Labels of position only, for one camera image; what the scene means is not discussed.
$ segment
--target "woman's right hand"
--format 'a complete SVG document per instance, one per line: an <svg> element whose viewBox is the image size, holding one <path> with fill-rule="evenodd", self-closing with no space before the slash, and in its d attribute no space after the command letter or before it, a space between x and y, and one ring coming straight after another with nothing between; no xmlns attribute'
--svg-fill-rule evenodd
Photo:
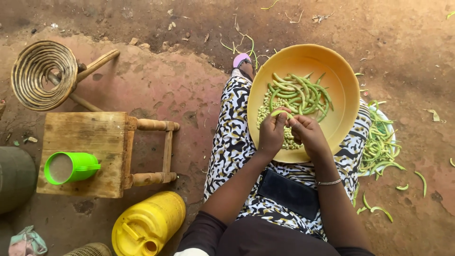
<svg viewBox="0 0 455 256"><path fill-rule="evenodd" d="M295 115L288 120L296 143L302 142L305 151L312 160L332 156L329 144L324 137L319 123L303 115Z"/></svg>

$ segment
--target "black and white patterned fabric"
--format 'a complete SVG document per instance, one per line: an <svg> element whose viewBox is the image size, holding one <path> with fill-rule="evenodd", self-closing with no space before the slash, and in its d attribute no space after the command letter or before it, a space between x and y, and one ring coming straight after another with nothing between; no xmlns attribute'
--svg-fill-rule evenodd
<svg viewBox="0 0 455 256"><path fill-rule="evenodd" d="M221 96L221 111L218 120L213 149L210 157L204 190L204 201L239 170L256 151L248 131L247 104L251 81L234 69ZM367 104L360 100L360 110L354 126L340 144L341 150L334 156L337 169L352 200L357 187L357 171L360 167L362 150L368 136L371 120ZM284 164L271 162L268 169L298 181L312 188L315 186L314 167L311 162L304 164ZM252 215L261 216L269 222L299 230L327 241L321 214L316 220L307 220L273 200L257 194L259 176L248 196L238 219Z"/></svg>

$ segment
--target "wooden stool top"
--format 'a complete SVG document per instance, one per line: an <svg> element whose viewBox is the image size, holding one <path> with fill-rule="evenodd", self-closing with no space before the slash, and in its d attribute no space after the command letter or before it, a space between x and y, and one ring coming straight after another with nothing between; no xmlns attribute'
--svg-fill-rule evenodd
<svg viewBox="0 0 455 256"><path fill-rule="evenodd" d="M36 191L121 198L125 171L128 168L129 175L131 161L131 150L127 150L127 143L126 112L47 113ZM100 162L101 169L86 180L52 185L44 176L44 165L53 153L60 151L93 154Z"/></svg>

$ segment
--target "black top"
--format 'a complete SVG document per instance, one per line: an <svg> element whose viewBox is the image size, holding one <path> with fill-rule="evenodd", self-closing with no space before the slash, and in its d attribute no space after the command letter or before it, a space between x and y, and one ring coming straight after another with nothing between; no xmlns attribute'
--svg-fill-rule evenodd
<svg viewBox="0 0 455 256"><path fill-rule="evenodd" d="M175 256L374 256L357 247L334 248L298 230L273 224L260 217L243 217L226 226L199 211L183 234Z"/></svg>

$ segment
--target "hand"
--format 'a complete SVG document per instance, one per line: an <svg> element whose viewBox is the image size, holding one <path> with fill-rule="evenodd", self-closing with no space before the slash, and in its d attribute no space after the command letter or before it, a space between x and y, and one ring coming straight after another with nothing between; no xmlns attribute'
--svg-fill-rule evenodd
<svg viewBox="0 0 455 256"><path fill-rule="evenodd" d="M294 141L298 144L300 142L303 143L305 151L312 160L328 155L332 156L329 144L316 120L302 115L295 115L288 123L292 127Z"/></svg>
<svg viewBox="0 0 455 256"><path fill-rule="evenodd" d="M285 110L291 113L288 108L277 108L272 111ZM262 121L259 129L258 153L265 155L272 160L282 148L284 142L284 126L287 124L286 113L280 113L274 117L270 114Z"/></svg>

